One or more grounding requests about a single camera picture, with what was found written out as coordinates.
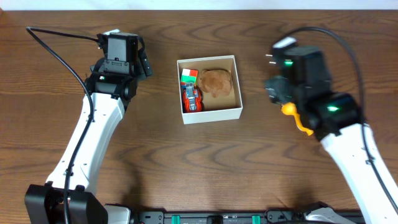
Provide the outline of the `orange toy dinosaur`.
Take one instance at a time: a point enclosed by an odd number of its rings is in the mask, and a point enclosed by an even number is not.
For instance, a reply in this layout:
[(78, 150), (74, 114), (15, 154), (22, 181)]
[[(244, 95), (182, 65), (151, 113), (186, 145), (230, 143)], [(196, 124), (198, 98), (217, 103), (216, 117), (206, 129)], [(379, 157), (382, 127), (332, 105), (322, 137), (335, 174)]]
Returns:
[(288, 102), (286, 104), (283, 104), (281, 107), (281, 112), (284, 115), (292, 116), (294, 118), (296, 127), (299, 131), (306, 133), (308, 136), (311, 136), (313, 134), (313, 130), (303, 126), (300, 120), (300, 115), (298, 114), (296, 105), (294, 103)]

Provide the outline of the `multicoloured puzzle cube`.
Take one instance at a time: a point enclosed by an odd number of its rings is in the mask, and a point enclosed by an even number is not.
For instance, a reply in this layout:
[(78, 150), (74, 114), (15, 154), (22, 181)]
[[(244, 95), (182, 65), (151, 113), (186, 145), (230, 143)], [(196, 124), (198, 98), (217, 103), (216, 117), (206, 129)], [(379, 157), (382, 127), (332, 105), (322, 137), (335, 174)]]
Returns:
[(184, 68), (181, 73), (180, 83), (181, 85), (186, 85), (187, 83), (197, 82), (198, 70)]

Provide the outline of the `red toy car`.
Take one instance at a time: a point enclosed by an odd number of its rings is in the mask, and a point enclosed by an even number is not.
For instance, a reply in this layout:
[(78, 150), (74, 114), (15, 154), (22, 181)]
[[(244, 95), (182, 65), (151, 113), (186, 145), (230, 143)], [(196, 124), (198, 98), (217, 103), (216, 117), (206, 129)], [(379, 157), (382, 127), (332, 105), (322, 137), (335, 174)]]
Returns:
[(201, 91), (195, 87), (194, 83), (186, 83), (182, 101), (185, 113), (203, 111)]

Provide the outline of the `brown plush toy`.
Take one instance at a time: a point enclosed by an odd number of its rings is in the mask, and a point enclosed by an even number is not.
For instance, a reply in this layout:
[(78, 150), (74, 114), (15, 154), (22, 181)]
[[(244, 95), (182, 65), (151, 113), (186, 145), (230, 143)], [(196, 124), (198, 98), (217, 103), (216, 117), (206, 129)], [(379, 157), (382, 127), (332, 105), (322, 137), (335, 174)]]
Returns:
[(213, 98), (228, 96), (232, 90), (232, 76), (227, 70), (204, 70), (197, 78), (197, 86)]

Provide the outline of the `white cardboard box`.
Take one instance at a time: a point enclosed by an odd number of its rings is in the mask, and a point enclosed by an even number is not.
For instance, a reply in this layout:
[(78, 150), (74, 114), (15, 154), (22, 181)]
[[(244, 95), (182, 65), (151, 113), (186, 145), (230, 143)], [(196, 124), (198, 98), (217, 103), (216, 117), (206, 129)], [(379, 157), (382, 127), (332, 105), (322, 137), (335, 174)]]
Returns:
[(203, 99), (203, 110), (201, 112), (188, 113), (185, 111), (183, 89), (180, 87), (180, 111), (184, 124), (239, 119), (243, 110), (243, 102), (234, 55), (178, 60), (177, 71), (179, 78), (182, 76), (184, 68), (198, 70), (199, 72), (203, 70), (223, 69), (231, 73), (232, 79), (232, 88), (228, 96), (213, 98), (210, 93), (201, 92)]

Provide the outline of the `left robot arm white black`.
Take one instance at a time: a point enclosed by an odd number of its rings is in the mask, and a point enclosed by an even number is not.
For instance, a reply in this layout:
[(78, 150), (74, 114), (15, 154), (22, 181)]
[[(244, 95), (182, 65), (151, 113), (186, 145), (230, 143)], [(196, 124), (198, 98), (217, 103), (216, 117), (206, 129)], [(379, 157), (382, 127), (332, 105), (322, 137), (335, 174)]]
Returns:
[(127, 205), (96, 198), (98, 174), (110, 139), (136, 95), (153, 74), (137, 34), (111, 30), (93, 41), (104, 53), (85, 80), (72, 70), (85, 95), (80, 117), (62, 158), (43, 185), (32, 184), (24, 203), (31, 223), (138, 223)]

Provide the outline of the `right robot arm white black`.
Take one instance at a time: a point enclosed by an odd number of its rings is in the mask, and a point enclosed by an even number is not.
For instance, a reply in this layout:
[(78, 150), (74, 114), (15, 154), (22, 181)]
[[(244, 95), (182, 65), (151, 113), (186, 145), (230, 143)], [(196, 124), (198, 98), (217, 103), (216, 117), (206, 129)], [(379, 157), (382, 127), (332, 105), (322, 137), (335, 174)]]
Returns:
[(397, 223), (397, 184), (348, 93), (332, 90), (323, 53), (315, 46), (272, 46), (280, 75), (266, 82), (271, 102), (293, 116), (298, 129), (315, 136), (339, 167), (366, 223)]

